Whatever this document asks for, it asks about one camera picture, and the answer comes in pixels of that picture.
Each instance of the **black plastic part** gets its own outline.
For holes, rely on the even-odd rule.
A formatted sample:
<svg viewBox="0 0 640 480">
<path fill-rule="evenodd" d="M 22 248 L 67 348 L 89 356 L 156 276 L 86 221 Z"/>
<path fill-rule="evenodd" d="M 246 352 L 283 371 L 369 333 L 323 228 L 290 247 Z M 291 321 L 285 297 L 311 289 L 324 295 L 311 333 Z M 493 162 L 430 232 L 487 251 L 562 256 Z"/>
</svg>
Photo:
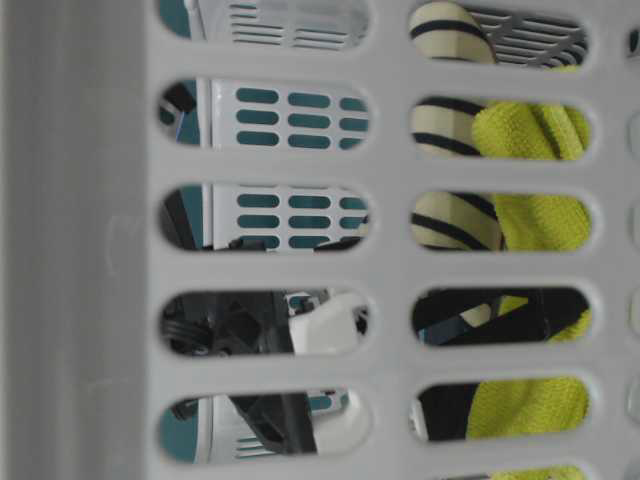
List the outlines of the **black plastic part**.
<svg viewBox="0 0 640 480">
<path fill-rule="evenodd" d="M 173 413 L 173 416 L 182 422 L 189 420 L 198 413 L 198 399 L 190 398 L 175 404 L 171 407 L 171 413 Z"/>
<path fill-rule="evenodd" d="M 184 113 L 191 113 L 197 106 L 195 99 L 182 83 L 176 83 L 167 90 L 164 99 Z"/>
<path fill-rule="evenodd" d="M 231 401 L 267 450 L 283 455 L 317 452 L 305 393 L 231 397 Z"/>
<path fill-rule="evenodd" d="M 284 292 L 220 293 L 212 301 L 214 355 L 294 352 Z M 316 451 L 306 394 L 230 399 L 268 450 L 281 454 Z"/>
<path fill-rule="evenodd" d="M 171 344 L 171 348 L 181 354 L 206 355 L 211 351 L 213 332 L 206 325 L 186 322 L 183 319 L 164 319 L 162 336 Z"/>
</svg>

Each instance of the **black and white striped cloth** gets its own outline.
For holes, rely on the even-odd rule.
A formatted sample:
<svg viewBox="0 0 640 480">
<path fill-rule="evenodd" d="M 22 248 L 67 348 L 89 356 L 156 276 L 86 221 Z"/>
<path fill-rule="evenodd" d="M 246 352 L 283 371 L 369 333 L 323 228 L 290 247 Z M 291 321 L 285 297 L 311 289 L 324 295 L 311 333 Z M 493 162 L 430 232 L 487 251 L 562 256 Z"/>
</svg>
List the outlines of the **black and white striped cloth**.
<svg viewBox="0 0 640 480">
<path fill-rule="evenodd" d="M 493 64 L 496 57 L 488 38 L 473 17 L 450 2 L 428 3 L 410 20 L 416 48 L 436 60 Z M 480 156 L 471 127 L 486 103 L 479 99 L 427 97 L 412 112 L 415 141 L 437 156 Z M 416 240 L 439 251 L 500 250 L 502 233 L 491 199 L 476 193 L 429 192 L 411 218 Z M 492 308 L 481 305 L 462 317 L 477 327 L 490 320 Z"/>
</svg>

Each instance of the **black fabric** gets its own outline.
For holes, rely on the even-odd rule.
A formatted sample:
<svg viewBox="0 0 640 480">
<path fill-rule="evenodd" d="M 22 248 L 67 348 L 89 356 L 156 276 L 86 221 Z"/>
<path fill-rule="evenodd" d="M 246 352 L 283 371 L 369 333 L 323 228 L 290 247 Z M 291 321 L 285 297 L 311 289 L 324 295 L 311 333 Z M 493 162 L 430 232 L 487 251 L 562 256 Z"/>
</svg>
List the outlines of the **black fabric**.
<svg viewBox="0 0 640 480">
<path fill-rule="evenodd" d="M 544 289 L 540 293 L 539 301 L 547 328 L 547 338 L 574 325 L 589 308 L 584 295 L 571 288 Z"/>
<path fill-rule="evenodd" d="M 439 385 L 418 397 L 430 441 L 462 440 L 466 437 L 471 402 L 478 385 Z"/>
<path fill-rule="evenodd" d="M 489 43 L 486 35 L 475 25 L 471 25 L 467 22 L 461 22 L 460 20 L 432 20 L 429 22 L 421 23 L 411 30 L 411 38 L 415 39 L 420 35 L 429 32 L 435 32 L 438 30 L 450 30 L 456 32 L 463 32 L 473 35 L 485 43 Z"/>
<path fill-rule="evenodd" d="M 466 113 L 467 115 L 474 117 L 484 109 L 483 106 L 478 105 L 477 103 L 451 97 L 428 97 L 422 100 L 418 105 L 421 107 L 448 108 L 449 110 Z"/>
<path fill-rule="evenodd" d="M 423 227 L 429 230 L 433 230 L 434 232 L 446 235 L 454 240 L 457 240 L 458 242 L 465 244 L 472 250 L 489 250 L 486 245 L 483 245 L 473 235 L 465 232 L 461 228 L 456 227 L 451 223 L 443 222 L 442 220 L 428 217 L 426 215 L 420 215 L 418 213 L 414 213 L 411 215 L 411 223 L 419 227 Z"/>
<path fill-rule="evenodd" d="M 421 145 L 431 145 L 433 147 L 439 147 L 444 150 L 449 150 L 458 155 L 464 155 L 467 157 L 479 157 L 480 152 L 471 145 L 467 145 L 459 140 L 453 138 L 444 137 L 435 133 L 428 132 L 415 132 L 413 138 L 416 143 Z"/>
</svg>

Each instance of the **plastic vent slot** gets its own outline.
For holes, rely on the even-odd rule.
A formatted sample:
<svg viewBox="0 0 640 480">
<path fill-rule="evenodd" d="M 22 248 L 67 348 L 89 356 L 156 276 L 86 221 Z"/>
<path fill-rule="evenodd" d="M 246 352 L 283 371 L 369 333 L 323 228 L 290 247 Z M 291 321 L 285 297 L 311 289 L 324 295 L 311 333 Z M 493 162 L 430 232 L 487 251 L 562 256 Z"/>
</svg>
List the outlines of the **plastic vent slot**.
<svg viewBox="0 0 640 480">
<path fill-rule="evenodd" d="M 567 287 L 437 288 L 418 299 L 411 324 L 430 347 L 543 342 L 568 327 L 573 342 L 591 327 L 589 308 Z"/>
<path fill-rule="evenodd" d="M 501 223 L 496 201 L 503 208 Z M 571 230 L 566 230 L 556 215 L 571 218 Z M 512 193 L 429 192 L 416 202 L 410 223 L 415 241 L 426 251 L 442 255 L 562 255 L 584 247 L 593 228 L 589 210 L 574 197 Z M 525 232 L 524 224 L 535 225 L 535 229 Z M 550 234 L 545 232 L 551 230 L 556 237 L 547 241 Z M 508 232 L 506 238 L 502 232 Z"/>
<path fill-rule="evenodd" d="M 556 393 L 557 401 L 550 403 L 548 397 L 540 396 L 549 390 L 564 395 Z M 416 400 L 413 418 L 426 419 L 426 431 L 418 424 L 412 428 L 414 434 L 425 442 L 440 443 L 465 437 L 467 442 L 513 437 L 513 433 L 503 433 L 501 428 L 515 415 L 523 432 L 519 436 L 575 430 L 585 421 L 590 395 L 580 379 L 558 376 L 440 384 L 427 388 Z"/>
<path fill-rule="evenodd" d="M 477 5 L 466 9 L 489 38 L 498 64 L 553 68 L 581 65 L 587 55 L 585 31 L 572 19 Z M 420 48 L 423 34 L 417 35 Z"/>
</svg>

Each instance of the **white plastic piece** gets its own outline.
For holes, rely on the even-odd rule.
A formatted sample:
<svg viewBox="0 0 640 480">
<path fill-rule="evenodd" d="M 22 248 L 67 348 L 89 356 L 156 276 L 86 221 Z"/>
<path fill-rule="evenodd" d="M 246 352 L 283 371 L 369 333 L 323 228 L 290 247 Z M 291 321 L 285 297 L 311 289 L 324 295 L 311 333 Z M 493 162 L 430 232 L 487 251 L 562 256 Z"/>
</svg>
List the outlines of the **white plastic piece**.
<svg viewBox="0 0 640 480">
<path fill-rule="evenodd" d="M 309 313 L 291 318 L 289 330 L 296 355 L 336 354 L 355 349 L 359 334 L 353 312 L 365 305 L 362 296 L 345 293 Z"/>
<path fill-rule="evenodd" d="M 411 403 L 411 416 L 410 416 L 411 426 L 413 427 L 414 433 L 418 436 L 420 440 L 427 441 L 427 422 L 424 418 L 424 411 L 422 410 L 422 404 L 420 400 L 416 399 Z"/>
<path fill-rule="evenodd" d="M 225 395 L 214 397 L 213 406 L 215 416 L 211 433 L 213 448 L 210 463 L 232 463 L 247 456 L 272 454 L 262 447 L 253 431 L 238 415 L 229 397 Z"/>
<path fill-rule="evenodd" d="M 209 463 L 213 446 L 213 398 L 198 400 L 198 436 L 193 463 Z"/>
<path fill-rule="evenodd" d="M 202 185 L 202 245 L 213 245 L 213 185 Z"/>
<path fill-rule="evenodd" d="M 180 128 L 182 127 L 182 122 L 184 121 L 184 112 L 178 110 L 173 104 L 167 102 L 166 100 L 160 101 L 160 108 L 163 108 L 171 115 L 173 115 L 173 123 L 169 125 L 162 124 L 162 128 L 167 132 L 170 138 L 174 140 L 178 140 L 178 135 L 180 134 Z"/>
<path fill-rule="evenodd" d="M 313 418 L 313 434 L 319 455 L 344 453 L 366 437 L 371 416 L 360 398 L 349 393 L 346 407 L 336 413 Z"/>
</svg>

